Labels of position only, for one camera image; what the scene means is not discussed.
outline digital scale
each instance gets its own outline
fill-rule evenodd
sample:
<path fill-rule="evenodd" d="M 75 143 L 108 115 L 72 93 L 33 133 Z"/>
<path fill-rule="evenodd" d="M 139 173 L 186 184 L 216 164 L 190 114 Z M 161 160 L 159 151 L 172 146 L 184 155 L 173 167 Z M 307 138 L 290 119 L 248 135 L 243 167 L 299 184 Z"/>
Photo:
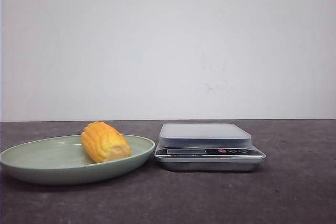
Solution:
<path fill-rule="evenodd" d="M 167 170 L 254 170 L 266 155 L 252 136 L 228 123 L 168 123 L 154 157 Z"/>

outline table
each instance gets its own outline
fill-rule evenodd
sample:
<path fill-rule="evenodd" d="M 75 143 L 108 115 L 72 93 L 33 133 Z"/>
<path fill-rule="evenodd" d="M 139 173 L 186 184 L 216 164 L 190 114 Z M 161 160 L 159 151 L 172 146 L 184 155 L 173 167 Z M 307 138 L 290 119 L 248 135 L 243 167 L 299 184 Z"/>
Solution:
<path fill-rule="evenodd" d="M 336 120 L 106 121 L 157 143 L 163 123 L 234 123 L 267 160 L 254 172 L 171 172 L 153 156 L 109 180 L 18 181 L 1 170 L 1 223 L 336 223 Z M 88 121 L 2 122 L 1 150 L 77 135 Z"/>

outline stainless steel base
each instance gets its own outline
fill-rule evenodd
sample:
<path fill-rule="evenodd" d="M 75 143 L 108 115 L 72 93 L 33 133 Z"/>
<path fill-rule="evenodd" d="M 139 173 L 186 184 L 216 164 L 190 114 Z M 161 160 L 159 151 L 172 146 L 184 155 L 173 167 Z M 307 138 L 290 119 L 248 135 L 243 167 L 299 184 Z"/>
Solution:
<path fill-rule="evenodd" d="M 159 162 L 160 166 L 166 170 L 172 171 L 251 171 L 258 167 L 258 163 L 227 163 L 227 162 Z"/>

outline pale green plate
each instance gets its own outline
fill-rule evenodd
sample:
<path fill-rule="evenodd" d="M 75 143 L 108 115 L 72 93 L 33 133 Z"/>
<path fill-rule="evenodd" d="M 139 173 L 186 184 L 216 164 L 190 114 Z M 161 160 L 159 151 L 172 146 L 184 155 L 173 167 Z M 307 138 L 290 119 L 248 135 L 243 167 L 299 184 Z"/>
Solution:
<path fill-rule="evenodd" d="M 1 166 L 17 179 L 43 185 L 73 185 L 113 178 L 141 166 L 155 147 L 148 138 L 123 136 L 132 155 L 115 161 L 95 163 L 81 146 L 80 135 L 75 135 L 9 148 L 1 153 Z"/>

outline white wall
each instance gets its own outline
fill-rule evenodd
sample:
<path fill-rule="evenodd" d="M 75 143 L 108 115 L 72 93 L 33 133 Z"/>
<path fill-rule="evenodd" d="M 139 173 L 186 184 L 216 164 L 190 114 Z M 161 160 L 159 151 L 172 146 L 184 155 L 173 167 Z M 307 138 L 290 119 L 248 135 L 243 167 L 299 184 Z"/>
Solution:
<path fill-rule="evenodd" d="M 2 121 L 336 119 L 336 0 L 2 0 Z"/>

